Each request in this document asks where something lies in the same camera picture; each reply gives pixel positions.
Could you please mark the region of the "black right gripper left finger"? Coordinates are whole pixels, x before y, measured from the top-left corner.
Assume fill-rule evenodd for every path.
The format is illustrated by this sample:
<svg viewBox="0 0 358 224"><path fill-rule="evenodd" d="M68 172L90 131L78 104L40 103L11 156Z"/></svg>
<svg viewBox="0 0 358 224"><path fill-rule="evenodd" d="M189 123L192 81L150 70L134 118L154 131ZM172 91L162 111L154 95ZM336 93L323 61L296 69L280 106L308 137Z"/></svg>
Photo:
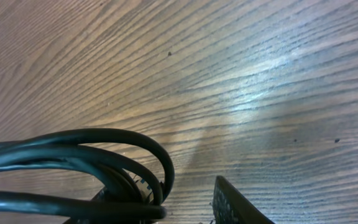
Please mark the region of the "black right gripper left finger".
<svg viewBox="0 0 358 224"><path fill-rule="evenodd" d="M144 179L135 179L135 195L100 190L92 199L99 205L88 217L69 218L64 224L156 223L163 218L163 207L154 204L154 193Z"/></svg>

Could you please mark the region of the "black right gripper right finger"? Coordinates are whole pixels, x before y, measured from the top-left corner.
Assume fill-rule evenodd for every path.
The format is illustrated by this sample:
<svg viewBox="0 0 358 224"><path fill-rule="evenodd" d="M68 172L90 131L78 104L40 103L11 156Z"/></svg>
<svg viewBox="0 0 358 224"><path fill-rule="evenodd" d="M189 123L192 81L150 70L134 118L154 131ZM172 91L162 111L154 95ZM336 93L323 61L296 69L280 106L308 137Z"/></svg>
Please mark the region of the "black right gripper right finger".
<svg viewBox="0 0 358 224"><path fill-rule="evenodd" d="M215 224L274 224L221 175L215 180L212 207Z"/></svg>

